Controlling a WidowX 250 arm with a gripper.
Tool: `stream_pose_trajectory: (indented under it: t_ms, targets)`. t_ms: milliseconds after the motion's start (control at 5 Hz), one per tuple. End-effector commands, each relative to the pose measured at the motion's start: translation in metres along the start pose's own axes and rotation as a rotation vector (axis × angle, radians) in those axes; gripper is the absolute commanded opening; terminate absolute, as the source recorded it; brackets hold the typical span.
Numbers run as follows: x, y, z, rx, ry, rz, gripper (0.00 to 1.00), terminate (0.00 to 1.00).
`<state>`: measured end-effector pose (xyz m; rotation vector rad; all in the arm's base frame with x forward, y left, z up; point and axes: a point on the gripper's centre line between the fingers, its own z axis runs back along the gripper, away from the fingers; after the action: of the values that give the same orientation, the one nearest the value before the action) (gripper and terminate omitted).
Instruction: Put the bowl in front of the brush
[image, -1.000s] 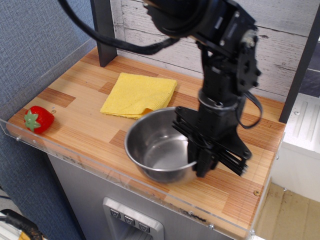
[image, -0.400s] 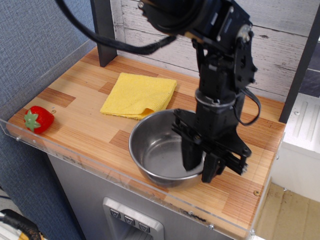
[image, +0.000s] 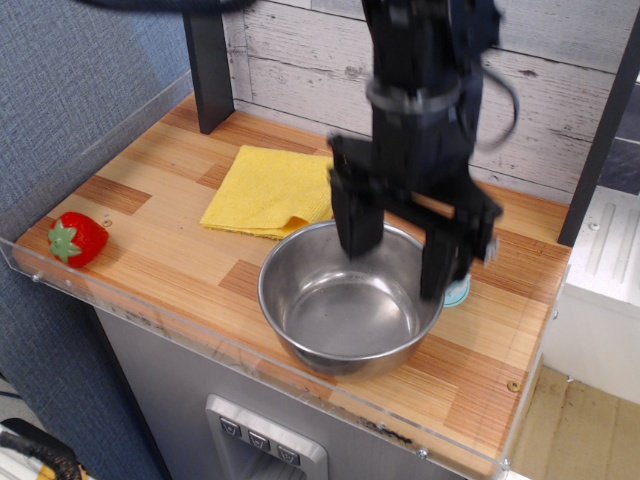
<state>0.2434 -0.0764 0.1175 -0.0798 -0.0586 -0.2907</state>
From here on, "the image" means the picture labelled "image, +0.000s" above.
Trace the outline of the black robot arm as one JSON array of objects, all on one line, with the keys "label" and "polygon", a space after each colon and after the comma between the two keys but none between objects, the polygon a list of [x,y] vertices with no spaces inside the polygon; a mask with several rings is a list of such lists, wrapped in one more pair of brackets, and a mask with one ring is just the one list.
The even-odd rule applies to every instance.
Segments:
[{"label": "black robot arm", "polygon": [[484,258],[502,210],[471,178],[481,56],[499,39],[491,1],[367,1],[369,140],[333,136],[332,209],[351,258],[382,240],[386,212],[422,228],[420,294],[433,300]]}]

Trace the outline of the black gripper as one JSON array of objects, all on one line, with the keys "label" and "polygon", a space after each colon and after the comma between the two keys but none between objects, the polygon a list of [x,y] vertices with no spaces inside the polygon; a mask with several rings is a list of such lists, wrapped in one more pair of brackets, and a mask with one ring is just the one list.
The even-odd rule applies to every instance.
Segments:
[{"label": "black gripper", "polygon": [[420,295],[441,300],[475,259],[496,251],[502,208],[471,178],[483,85],[432,95],[372,82],[369,140],[334,135],[331,205],[342,250],[354,259],[383,237],[387,211],[426,232]]}]

